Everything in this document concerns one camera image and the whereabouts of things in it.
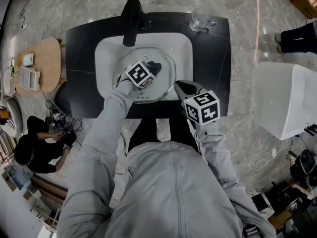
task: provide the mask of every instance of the black countertop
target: black countertop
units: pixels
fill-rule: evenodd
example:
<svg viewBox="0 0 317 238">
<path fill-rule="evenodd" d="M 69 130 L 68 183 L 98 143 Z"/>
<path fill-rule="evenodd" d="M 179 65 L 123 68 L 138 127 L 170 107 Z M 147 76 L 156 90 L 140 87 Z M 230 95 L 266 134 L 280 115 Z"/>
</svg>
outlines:
<svg viewBox="0 0 317 238">
<path fill-rule="evenodd" d="M 151 27 L 142 33 L 181 33 L 193 46 L 193 80 L 213 90 L 220 100 L 220 115 L 227 116 L 231 48 L 228 19 L 214 17 L 217 25 L 210 31 L 192 31 L 190 13 L 148 13 Z M 69 29 L 66 33 L 67 92 L 72 114 L 76 118 L 96 118 L 104 108 L 104 99 L 97 89 L 95 49 L 108 37 L 123 35 L 120 17 L 112 17 Z M 179 101 L 154 104 L 133 104 L 127 118 L 171 118 L 182 111 Z"/>
</svg>

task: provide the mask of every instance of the marble floor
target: marble floor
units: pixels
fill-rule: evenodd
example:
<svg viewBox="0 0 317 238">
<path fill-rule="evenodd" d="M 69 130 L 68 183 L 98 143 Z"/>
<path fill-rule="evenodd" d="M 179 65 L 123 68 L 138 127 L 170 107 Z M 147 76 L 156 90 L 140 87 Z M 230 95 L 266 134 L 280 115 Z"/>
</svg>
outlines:
<svg viewBox="0 0 317 238">
<path fill-rule="evenodd" d="M 21 29 L 23 19 L 19 18 L 27 0 L 14 0 L 9 9 L 5 23 L 4 37 L 1 44 L 2 69 L 5 69 L 8 60 L 27 46 L 40 41 L 43 37 L 65 38 L 65 31 L 69 28 L 91 21 L 120 15 L 127 0 L 54 0 L 46 9 L 51 0 L 30 0 L 25 7 L 25 29 Z M 260 61 L 279 61 L 296 63 L 307 68 L 317 70 L 317 57 L 314 54 L 287 54 L 276 52 L 274 34 L 306 24 L 306 18 L 289 0 L 259 0 L 260 6 L 260 35 L 256 51 L 257 39 L 257 0 L 140 0 L 145 12 L 176 11 L 191 12 L 198 6 L 208 6 L 213 14 L 229 19 L 232 51 L 231 89 L 229 112 L 227 117 L 219 119 L 216 126 L 226 136 L 226 146 L 231 151 L 232 162 L 236 166 L 241 163 L 254 163 L 259 156 L 270 150 L 277 139 L 252 121 L 254 106 L 254 68 Z M 46 99 L 52 94 L 35 94 L 31 97 L 17 97 L 20 104 L 24 124 L 30 115 L 44 118 L 48 113 L 45 107 Z M 127 120 L 122 133 L 127 141 L 136 129 L 138 120 Z M 84 129 L 78 133 L 78 141 L 82 143 L 89 132 L 93 120 L 84 119 Z M 159 136 L 168 139 L 168 127 L 165 120 L 158 121 Z M 303 134 L 308 147 L 311 149 L 315 139 Z M 251 170 L 247 165 L 237 168 L 241 183 L 248 191 L 258 187 L 265 187 L 272 181 L 278 182 L 289 178 L 287 151 L 290 148 L 290 139 L 279 143 L 277 157 L 270 161 L 261 171 Z M 73 147 L 67 158 L 65 167 L 56 174 L 45 175 L 60 185 L 68 186 L 68 177 L 71 173 L 71 164 L 76 159 L 80 145 Z M 305 149 L 300 138 L 294 139 L 292 146 L 299 154 Z M 117 172 L 124 173 L 125 156 L 123 155 L 123 140 L 119 139 L 117 150 L 119 161 Z M 268 160 L 270 153 L 264 155 Z M 115 177 L 117 184 L 115 191 L 116 201 L 119 200 L 124 188 L 123 175 Z"/>
</svg>

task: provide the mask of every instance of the round wooden table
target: round wooden table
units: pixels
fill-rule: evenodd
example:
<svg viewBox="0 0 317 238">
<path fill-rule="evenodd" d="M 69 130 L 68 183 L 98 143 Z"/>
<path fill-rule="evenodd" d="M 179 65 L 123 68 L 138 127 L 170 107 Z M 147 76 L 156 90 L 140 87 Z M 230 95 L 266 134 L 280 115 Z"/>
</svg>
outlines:
<svg viewBox="0 0 317 238">
<path fill-rule="evenodd" d="M 48 93 L 53 91 L 58 86 L 61 74 L 61 41 L 55 38 L 47 38 L 21 51 L 14 59 L 15 69 L 23 66 L 23 57 L 29 53 L 34 54 L 34 63 L 30 67 L 41 72 L 40 90 L 38 92 Z M 19 95 L 35 93 L 19 86 L 18 72 L 14 77 L 14 85 Z"/>
</svg>

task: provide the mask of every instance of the black faucet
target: black faucet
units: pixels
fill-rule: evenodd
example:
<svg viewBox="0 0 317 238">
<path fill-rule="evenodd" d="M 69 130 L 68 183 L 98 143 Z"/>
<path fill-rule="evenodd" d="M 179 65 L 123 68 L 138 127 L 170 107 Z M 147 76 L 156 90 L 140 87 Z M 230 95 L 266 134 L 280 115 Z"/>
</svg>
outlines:
<svg viewBox="0 0 317 238">
<path fill-rule="evenodd" d="M 146 28 L 149 24 L 147 15 L 143 13 L 139 0 L 128 0 L 121 14 L 125 33 L 122 44 L 127 47 L 133 47 L 139 29 Z"/>
</svg>

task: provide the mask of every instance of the person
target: person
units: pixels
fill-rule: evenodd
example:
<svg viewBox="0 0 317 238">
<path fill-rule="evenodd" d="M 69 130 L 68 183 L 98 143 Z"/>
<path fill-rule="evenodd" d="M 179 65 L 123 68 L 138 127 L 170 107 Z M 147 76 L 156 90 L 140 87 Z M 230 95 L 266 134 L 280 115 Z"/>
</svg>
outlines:
<svg viewBox="0 0 317 238">
<path fill-rule="evenodd" d="M 137 91 L 124 80 L 105 98 L 75 163 L 58 237 L 233 238 L 248 227 L 264 238 L 276 237 L 239 183 L 225 136 L 214 123 L 197 125 L 207 165 L 181 117 L 169 120 L 166 142 L 156 137 L 155 119 L 141 121 L 129 143 L 125 192 L 112 212 L 117 142 Z"/>
<path fill-rule="evenodd" d="M 303 193 L 307 196 L 307 199 L 316 201 L 317 187 L 313 188 L 312 190 L 308 190 L 308 189 L 301 187 L 299 184 L 296 184 L 296 183 L 292 184 L 292 187 L 300 190 L 301 193 Z"/>
<path fill-rule="evenodd" d="M 281 53 L 306 53 L 317 54 L 317 21 L 305 26 L 284 31 L 275 35 L 277 51 Z"/>
<path fill-rule="evenodd" d="M 61 140 L 62 133 L 51 134 L 48 125 L 41 119 L 30 116 L 27 121 L 28 134 L 20 138 L 18 145 L 14 149 L 16 162 L 35 173 L 55 173 L 58 172 L 70 153 L 70 147 L 64 148 L 64 140 Z M 58 140 L 49 144 L 47 138 Z M 55 165 L 49 164 L 53 159 L 61 157 Z"/>
</svg>

